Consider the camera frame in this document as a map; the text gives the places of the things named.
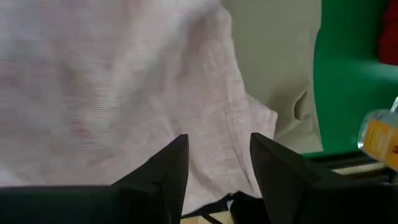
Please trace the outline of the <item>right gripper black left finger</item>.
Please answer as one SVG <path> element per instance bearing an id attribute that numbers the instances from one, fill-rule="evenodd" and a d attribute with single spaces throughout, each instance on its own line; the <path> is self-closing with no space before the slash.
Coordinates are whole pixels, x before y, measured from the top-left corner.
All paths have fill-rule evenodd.
<path id="1" fill-rule="evenodd" d="M 188 179 L 181 134 L 111 185 L 0 188 L 0 224 L 180 224 Z"/>

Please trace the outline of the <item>grey beige garment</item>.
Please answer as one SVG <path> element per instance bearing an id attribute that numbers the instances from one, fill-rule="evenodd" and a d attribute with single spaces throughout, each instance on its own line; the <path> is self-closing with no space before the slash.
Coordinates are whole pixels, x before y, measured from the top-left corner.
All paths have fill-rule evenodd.
<path id="1" fill-rule="evenodd" d="M 223 0 L 246 91 L 278 115 L 274 138 L 297 153 L 323 150 L 313 88 L 322 0 Z"/>

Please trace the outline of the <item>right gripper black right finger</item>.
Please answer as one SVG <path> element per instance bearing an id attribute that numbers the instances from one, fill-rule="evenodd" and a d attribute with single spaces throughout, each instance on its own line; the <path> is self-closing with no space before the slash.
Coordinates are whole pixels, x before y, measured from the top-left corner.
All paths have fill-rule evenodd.
<path id="1" fill-rule="evenodd" d="M 272 224 L 398 224 L 398 185 L 357 182 L 259 133 L 250 155 Z"/>

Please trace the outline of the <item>pump bottle with orange liquid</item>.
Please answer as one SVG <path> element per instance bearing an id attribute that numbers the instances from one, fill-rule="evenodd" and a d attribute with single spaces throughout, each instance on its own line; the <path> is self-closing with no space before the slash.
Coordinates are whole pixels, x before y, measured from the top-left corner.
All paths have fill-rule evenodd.
<path id="1" fill-rule="evenodd" d="M 357 146 L 398 172 L 398 96 L 390 109 L 374 110 L 364 117 Z"/>

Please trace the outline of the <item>green table mat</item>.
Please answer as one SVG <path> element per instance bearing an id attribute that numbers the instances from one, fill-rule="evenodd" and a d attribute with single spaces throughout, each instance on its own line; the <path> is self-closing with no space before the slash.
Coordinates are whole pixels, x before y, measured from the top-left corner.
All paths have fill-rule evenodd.
<path id="1" fill-rule="evenodd" d="M 389 0 L 322 0 L 313 81 L 323 150 L 317 157 L 357 151 L 363 118 L 390 108 L 398 66 L 379 63 L 378 38 Z"/>

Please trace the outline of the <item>red plastic laundry basket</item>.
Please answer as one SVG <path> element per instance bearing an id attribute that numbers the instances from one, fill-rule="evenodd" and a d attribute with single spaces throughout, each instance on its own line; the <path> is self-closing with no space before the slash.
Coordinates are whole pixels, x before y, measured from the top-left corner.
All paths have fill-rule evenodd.
<path id="1" fill-rule="evenodd" d="M 398 66 L 398 0 L 389 0 L 382 23 L 382 32 L 378 40 L 379 61 Z"/>

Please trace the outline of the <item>pale pink garment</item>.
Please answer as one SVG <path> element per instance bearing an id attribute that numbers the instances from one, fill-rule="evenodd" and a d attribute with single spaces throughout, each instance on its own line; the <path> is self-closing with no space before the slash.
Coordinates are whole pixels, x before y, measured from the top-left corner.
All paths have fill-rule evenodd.
<path id="1" fill-rule="evenodd" d="M 220 0 L 0 0 L 0 187 L 112 184 L 180 134 L 183 206 L 261 193 L 246 93 Z"/>

